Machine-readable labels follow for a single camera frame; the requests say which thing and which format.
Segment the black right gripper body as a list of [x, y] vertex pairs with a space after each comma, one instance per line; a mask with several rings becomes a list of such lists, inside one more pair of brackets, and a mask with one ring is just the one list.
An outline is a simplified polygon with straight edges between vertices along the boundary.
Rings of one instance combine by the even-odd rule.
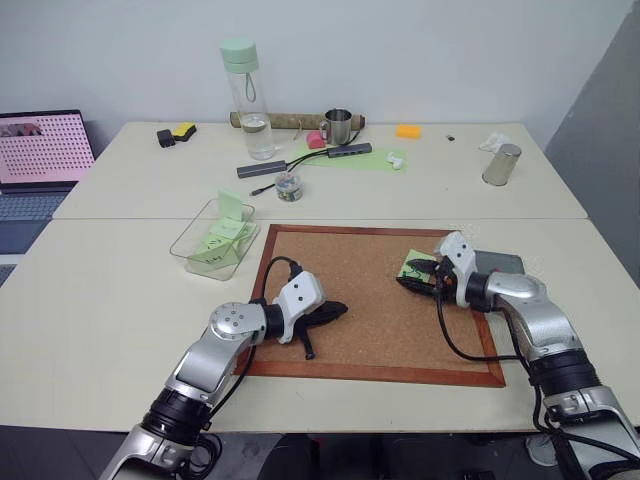
[[442, 303], [456, 303], [456, 292], [458, 286], [457, 276], [454, 273], [454, 264], [448, 256], [443, 256], [435, 267], [435, 298]]

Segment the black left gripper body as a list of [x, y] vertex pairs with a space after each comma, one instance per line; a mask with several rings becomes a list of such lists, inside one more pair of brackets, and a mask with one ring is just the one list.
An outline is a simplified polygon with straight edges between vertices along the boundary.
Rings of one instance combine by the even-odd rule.
[[298, 319], [298, 327], [311, 328], [324, 325], [331, 321], [332, 315], [333, 303], [331, 301], [327, 301], [313, 312], [300, 317]]

